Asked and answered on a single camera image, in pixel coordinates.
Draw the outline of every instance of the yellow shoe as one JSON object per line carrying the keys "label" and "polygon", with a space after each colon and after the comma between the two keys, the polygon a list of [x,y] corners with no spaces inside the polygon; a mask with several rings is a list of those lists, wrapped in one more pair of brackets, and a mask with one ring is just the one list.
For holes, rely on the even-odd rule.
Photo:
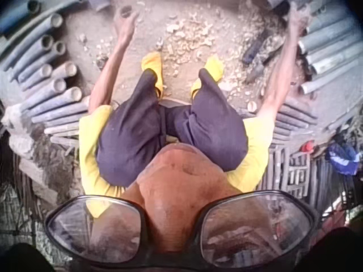
{"label": "yellow shoe", "polygon": [[[206,61],[204,68],[210,73],[210,75],[216,82],[218,82],[222,79],[224,66],[217,55],[210,56],[208,58],[208,60]],[[191,89],[192,99],[194,99],[194,97],[198,93],[198,90],[201,87],[202,87],[202,82],[198,78],[194,82],[192,89]]]}
{"label": "yellow shoe", "polygon": [[162,61],[159,52],[151,52],[144,56],[141,62],[141,69],[152,69],[158,76],[158,81],[155,84],[157,88],[157,95],[161,99],[163,97],[163,78],[162,78]]}

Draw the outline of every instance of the blue cloth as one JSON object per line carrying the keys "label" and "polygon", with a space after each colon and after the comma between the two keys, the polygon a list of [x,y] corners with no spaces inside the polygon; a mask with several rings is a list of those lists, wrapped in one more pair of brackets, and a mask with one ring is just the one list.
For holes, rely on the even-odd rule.
{"label": "blue cloth", "polygon": [[351,176],[357,173],[360,154],[351,145],[331,144],[328,148],[328,158],[338,173]]}

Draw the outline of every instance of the black eyeglass frame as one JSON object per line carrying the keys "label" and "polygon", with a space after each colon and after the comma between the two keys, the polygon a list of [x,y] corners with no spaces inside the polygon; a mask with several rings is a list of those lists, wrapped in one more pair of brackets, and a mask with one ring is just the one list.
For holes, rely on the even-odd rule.
{"label": "black eyeglass frame", "polygon": [[[293,202],[308,218],[311,228],[306,236],[290,251],[284,253],[283,255],[277,257],[276,259],[272,260],[268,263],[263,263],[261,265],[254,265],[249,267],[240,267],[240,268],[222,268],[217,267],[211,263],[208,263],[202,256],[202,247],[201,247],[201,233],[202,233],[202,225],[207,213],[214,207],[231,201],[232,199],[244,199],[256,196],[266,196],[266,195],[281,195],[291,202]],[[138,251],[135,256],[125,262],[120,263],[106,263],[106,262],[99,262],[99,261],[92,261],[88,258],[84,258],[80,256],[68,248],[65,248],[61,245],[52,235],[50,229],[50,225],[52,224],[53,220],[57,217],[57,215],[64,209],[70,206],[75,201],[80,199],[112,199],[116,202],[122,203],[122,205],[130,206],[136,209],[140,215],[141,221],[141,228],[140,228],[140,243],[138,247]],[[265,266],[272,262],[278,264],[279,260],[284,259],[284,257],[288,254],[291,254],[295,249],[301,247],[302,244],[309,243],[309,238],[314,233],[314,230],[317,228],[319,224],[319,215],[318,213],[311,208],[306,203],[298,200],[297,198],[293,197],[292,195],[276,190],[265,190],[265,191],[257,191],[251,193],[242,193],[238,195],[233,195],[231,197],[226,197],[223,199],[219,199],[207,204],[205,207],[201,209],[197,216],[197,220],[194,223],[193,231],[190,238],[187,241],[187,246],[182,252],[177,253],[157,253],[155,251],[154,242],[151,238],[150,227],[149,227],[149,218],[145,212],[145,210],[138,204],[127,201],[124,199],[114,198],[114,197],[105,197],[103,195],[82,195],[79,197],[75,197],[55,210],[51,211],[44,220],[44,229],[46,235],[49,237],[51,242],[61,249],[63,252],[68,254],[69,256],[82,261],[82,263],[86,263],[94,268],[98,269],[105,269],[105,270],[124,270],[124,269],[144,269],[144,268],[151,268],[151,267],[161,267],[161,268],[170,268],[170,269],[185,269],[185,270],[194,270],[194,271],[215,271],[215,272],[222,272],[222,271],[250,271],[256,268]]]}

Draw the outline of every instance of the eyeglasses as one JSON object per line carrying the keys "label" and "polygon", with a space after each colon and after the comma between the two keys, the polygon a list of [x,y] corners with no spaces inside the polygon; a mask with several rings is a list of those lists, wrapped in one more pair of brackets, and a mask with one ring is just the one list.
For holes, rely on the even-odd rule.
{"label": "eyeglasses", "polygon": [[95,267],[240,271],[295,262],[317,224],[317,213],[305,203],[260,191],[205,206],[180,253],[156,252],[145,210],[123,199],[74,198],[47,216],[45,230],[57,247]]}

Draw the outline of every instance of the hand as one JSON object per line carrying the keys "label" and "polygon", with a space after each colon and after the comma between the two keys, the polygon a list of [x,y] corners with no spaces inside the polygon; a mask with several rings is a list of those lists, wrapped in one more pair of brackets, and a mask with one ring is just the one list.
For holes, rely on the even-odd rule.
{"label": "hand", "polygon": [[123,18],[121,16],[121,9],[117,9],[113,21],[120,43],[123,43],[126,46],[130,44],[132,36],[134,35],[135,22],[137,17],[138,13],[133,12],[130,14],[129,17]]}
{"label": "hand", "polygon": [[311,23],[312,17],[310,14],[309,6],[305,5],[300,10],[297,10],[297,5],[295,2],[290,2],[290,14],[289,14],[289,34],[297,35],[300,37],[305,28]]}

